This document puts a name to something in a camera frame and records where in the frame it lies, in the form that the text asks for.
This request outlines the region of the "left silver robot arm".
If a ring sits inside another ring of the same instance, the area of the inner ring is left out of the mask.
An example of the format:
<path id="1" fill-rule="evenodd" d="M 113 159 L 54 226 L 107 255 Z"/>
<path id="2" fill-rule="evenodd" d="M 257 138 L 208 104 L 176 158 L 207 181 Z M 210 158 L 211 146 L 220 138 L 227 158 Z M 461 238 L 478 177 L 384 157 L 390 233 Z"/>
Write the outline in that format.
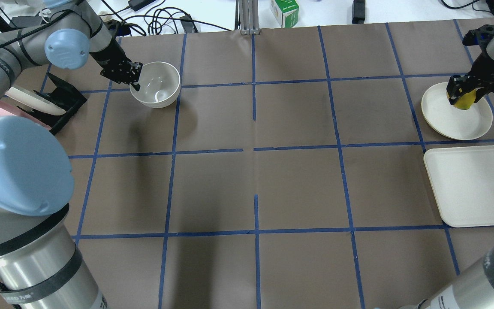
<path id="1" fill-rule="evenodd" d="M 29 68 L 52 64 L 62 69 L 83 67 L 92 57 L 101 75 L 139 90 L 142 64 L 133 62 L 114 34 L 85 0 L 46 0 L 49 23 L 0 33 L 0 99 Z"/>

